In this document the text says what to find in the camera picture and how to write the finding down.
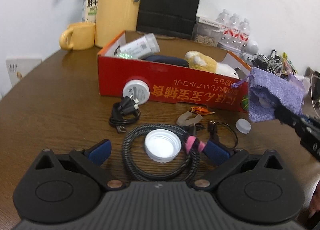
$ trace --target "plush toy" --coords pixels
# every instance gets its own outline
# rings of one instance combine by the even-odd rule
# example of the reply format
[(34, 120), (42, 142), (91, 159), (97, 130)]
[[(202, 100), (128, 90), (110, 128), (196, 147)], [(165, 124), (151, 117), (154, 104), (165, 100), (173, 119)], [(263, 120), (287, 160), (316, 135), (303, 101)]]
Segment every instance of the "plush toy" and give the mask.
[(186, 61), (189, 63), (189, 67), (196, 70), (202, 70), (211, 72), (217, 75), (225, 75), (232, 78), (239, 79), (235, 69), (231, 66), (218, 63), (211, 57), (199, 53), (197, 51), (189, 51), (185, 56)]

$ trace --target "white box on floor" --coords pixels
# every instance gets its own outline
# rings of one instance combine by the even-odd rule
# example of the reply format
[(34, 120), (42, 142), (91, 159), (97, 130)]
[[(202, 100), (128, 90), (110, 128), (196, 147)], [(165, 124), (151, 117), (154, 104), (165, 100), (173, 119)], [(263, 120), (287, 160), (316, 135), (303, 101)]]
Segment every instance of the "white box on floor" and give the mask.
[(6, 65), (12, 87), (41, 63), (41, 58), (7, 58)]

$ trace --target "copper screw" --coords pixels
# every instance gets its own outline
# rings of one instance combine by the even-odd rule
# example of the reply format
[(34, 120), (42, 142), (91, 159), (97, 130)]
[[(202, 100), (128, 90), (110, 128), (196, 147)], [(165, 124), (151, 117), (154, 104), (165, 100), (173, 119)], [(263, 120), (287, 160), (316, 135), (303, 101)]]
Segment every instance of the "copper screw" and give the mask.
[(109, 188), (119, 188), (119, 187), (122, 187), (123, 183), (120, 181), (120, 180), (110, 180), (108, 183), (107, 183), (107, 186)]
[(206, 179), (198, 179), (195, 181), (195, 185), (197, 187), (206, 188), (206, 187), (210, 186), (210, 182)]

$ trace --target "white jar lid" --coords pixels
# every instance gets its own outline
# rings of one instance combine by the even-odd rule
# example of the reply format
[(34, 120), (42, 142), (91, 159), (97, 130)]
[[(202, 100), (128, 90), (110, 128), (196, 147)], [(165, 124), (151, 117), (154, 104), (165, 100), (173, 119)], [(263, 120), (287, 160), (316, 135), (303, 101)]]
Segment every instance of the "white jar lid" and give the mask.
[(243, 134), (249, 133), (251, 130), (251, 124), (245, 119), (239, 119), (236, 122), (236, 128)]
[(149, 86), (141, 80), (131, 80), (126, 83), (122, 90), (123, 97), (130, 97), (133, 94), (134, 99), (138, 99), (140, 104), (144, 104), (150, 97)]
[(144, 145), (148, 156), (160, 163), (172, 161), (181, 150), (179, 137), (173, 132), (163, 129), (149, 132)]

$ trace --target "yellow mug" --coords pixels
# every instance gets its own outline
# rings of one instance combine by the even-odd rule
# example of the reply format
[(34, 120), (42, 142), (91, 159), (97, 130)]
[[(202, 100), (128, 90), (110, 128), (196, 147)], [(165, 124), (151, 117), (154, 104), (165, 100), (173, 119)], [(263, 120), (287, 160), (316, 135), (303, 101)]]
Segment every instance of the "yellow mug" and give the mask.
[(68, 25), (60, 36), (60, 47), (65, 50), (85, 50), (94, 46), (95, 24), (78, 22)]

